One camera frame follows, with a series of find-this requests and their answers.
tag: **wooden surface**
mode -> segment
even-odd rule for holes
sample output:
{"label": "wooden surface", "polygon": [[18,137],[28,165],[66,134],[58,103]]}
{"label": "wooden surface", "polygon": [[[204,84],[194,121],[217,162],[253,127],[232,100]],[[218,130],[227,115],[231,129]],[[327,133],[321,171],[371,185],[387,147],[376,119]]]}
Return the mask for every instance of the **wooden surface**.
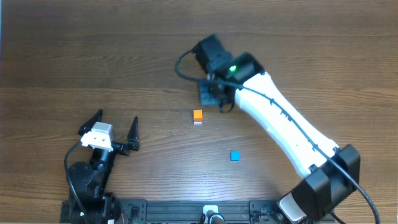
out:
{"label": "wooden surface", "polygon": [[[397,221],[397,1],[4,0],[2,19],[0,222],[58,221],[65,153],[100,108],[120,141],[140,119],[141,150],[118,157],[109,181],[118,197],[277,199],[295,187],[289,160],[243,111],[203,108],[193,125],[196,86],[173,66],[213,32],[251,52],[323,134],[356,146],[361,185],[382,221]],[[192,57],[183,68],[203,76]],[[373,221],[357,192],[336,212]]]}

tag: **block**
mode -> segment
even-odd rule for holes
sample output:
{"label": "block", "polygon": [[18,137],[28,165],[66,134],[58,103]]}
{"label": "block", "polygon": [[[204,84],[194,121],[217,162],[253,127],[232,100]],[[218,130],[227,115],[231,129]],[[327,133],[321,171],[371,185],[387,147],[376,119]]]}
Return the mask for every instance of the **block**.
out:
{"label": "block", "polygon": [[241,160],[240,152],[231,152],[231,161],[239,161]]}
{"label": "block", "polygon": [[202,112],[202,110],[194,110],[193,111],[193,121],[194,122],[202,122],[203,121],[203,112]]}

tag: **blue cube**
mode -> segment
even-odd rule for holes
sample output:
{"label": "blue cube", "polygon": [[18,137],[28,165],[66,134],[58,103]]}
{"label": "blue cube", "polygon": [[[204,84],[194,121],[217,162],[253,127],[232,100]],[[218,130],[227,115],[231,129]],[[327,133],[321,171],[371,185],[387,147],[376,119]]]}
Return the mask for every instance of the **blue cube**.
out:
{"label": "blue cube", "polygon": [[239,161],[241,160],[240,152],[231,152],[231,161]]}

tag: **orange block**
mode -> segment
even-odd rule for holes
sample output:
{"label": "orange block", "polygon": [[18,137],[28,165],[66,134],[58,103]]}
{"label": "orange block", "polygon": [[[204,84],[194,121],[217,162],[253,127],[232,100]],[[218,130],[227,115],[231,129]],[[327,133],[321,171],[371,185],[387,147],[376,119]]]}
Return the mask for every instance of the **orange block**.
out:
{"label": "orange block", "polygon": [[193,121],[194,122],[203,121],[203,112],[202,112],[202,110],[194,110],[193,111]]}

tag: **black cable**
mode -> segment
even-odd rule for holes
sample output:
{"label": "black cable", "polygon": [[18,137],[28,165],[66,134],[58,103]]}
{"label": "black cable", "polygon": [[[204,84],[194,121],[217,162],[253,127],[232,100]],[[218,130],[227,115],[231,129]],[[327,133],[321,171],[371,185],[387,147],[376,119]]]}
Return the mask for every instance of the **black cable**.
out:
{"label": "black cable", "polygon": [[64,164],[65,164],[65,172],[67,173],[67,182],[68,182],[68,184],[70,185],[70,189],[72,190],[73,196],[75,197],[76,203],[77,203],[77,205],[79,206],[80,211],[83,212],[83,218],[84,218],[84,220],[85,220],[85,223],[86,223],[86,224],[89,224],[89,223],[88,223],[88,220],[87,220],[87,217],[86,217],[86,216],[87,216],[86,210],[85,210],[83,204],[81,203],[79,197],[78,197],[77,194],[76,194],[76,190],[75,190],[75,188],[73,187],[72,181],[70,180],[70,174],[69,174],[69,169],[68,169],[68,160],[69,160],[69,156],[70,156],[70,154],[71,154],[77,147],[80,146],[80,144],[81,144],[81,143],[80,143],[80,140],[79,140],[74,146],[72,146],[72,148],[69,149],[67,155],[65,156]]}
{"label": "black cable", "polygon": [[293,122],[294,125],[297,127],[297,129],[304,135],[304,137],[307,139],[307,141],[312,145],[313,149],[317,150],[323,157],[326,158],[326,160],[328,162],[330,162],[336,169],[338,169],[354,186],[356,189],[358,189],[358,191],[361,193],[361,195],[365,198],[365,200],[367,201],[367,203],[369,204],[369,206],[371,207],[371,210],[373,212],[374,215],[374,220],[376,222],[376,224],[380,224],[380,216],[379,216],[379,212],[377,211],[376,206],[374,205],[372,199],[370,198],[370,196],[365,192],[365,190],[352,178],[352,176],[350,176],[347,171],[345,171],[340,165],[338,165],[333,159],[331,159],[328,155],[326,155],[319,147],[317,144],[315,144],[312,139],[310,138],[310,136],[308,136],[306,134],[306,132],[300,127],[300,125],[296,122],[296,120],[293,119],[293,117],[291,117],[291,115],[289,115],[289,113],[283,109],[283,107],[278,104],[278,102],[276,102],[273,98],[268,97],[267,95],[260,93],[256,90],[250,89],[248,87],[245,87],[244,85],[240,85],[240,84],[236,84],[233,82],[227,82],[227,81],[223,81],[223,80],[207,80],[206,78],[193,78],[193,77],[188,77],[186,75],[184,75],[183,73],[180,72],[180,70],[178,69],[178,66],[180,65],[182,59],[188,55],[191,52],[191,50],[185,52],[184,54],[182,54],[180,56],[180,58],[176,61],[175,66],[174,66],[174,70],[175,73],[186,80],[192,81],[192,82],[207,82],[207,83],[214,83],[214,84],[218,84],[218,85],[226,85],[226,86],[231,86],[231,87],[235,87],[235,88],[239,88],[239,89],[245,89],[245,90],[249,90],[253,93],[257,93],[258,95],[263,96],[264,98],[268,99],[271,104],[276,105],[276,107],[278,107],[281,112],[286,116],[286,118]]}
{"label": "black cable", "polygon": [[339,217],[337,217],[337,215],[334,212],[331,212],[330,215],[340,224],[346,224],[345,222],[343,222]]}

